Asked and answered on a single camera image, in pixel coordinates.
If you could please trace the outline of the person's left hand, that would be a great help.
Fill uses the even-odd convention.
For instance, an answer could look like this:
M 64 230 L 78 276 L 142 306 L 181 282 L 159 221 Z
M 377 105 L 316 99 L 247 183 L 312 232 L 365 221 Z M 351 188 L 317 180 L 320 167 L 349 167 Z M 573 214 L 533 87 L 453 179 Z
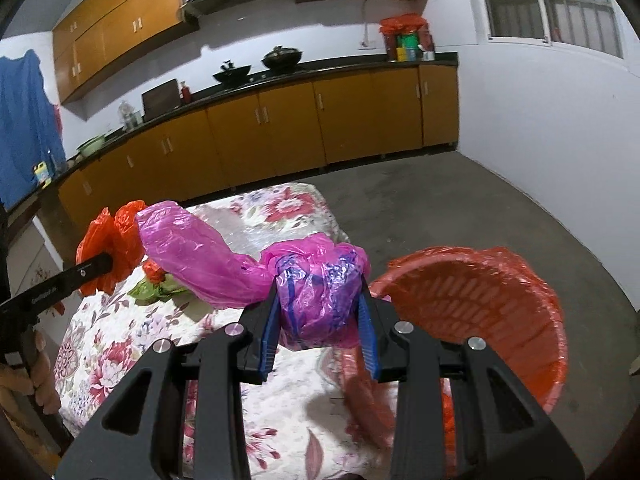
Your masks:
M 34 396 L 37 405 L 43 409 L 44 414 L 55 414 L 60 410 L 61 400 L 55 390 L 51 361 L 47 353 L 44 352 L 46 340 L 38 330 L 35 331 L 35 345 L 38 350 L 38 359 L 30 369 L 29 377 L 2 364 L 0 384 L 3 388 L 24 394 L 24 396 Z

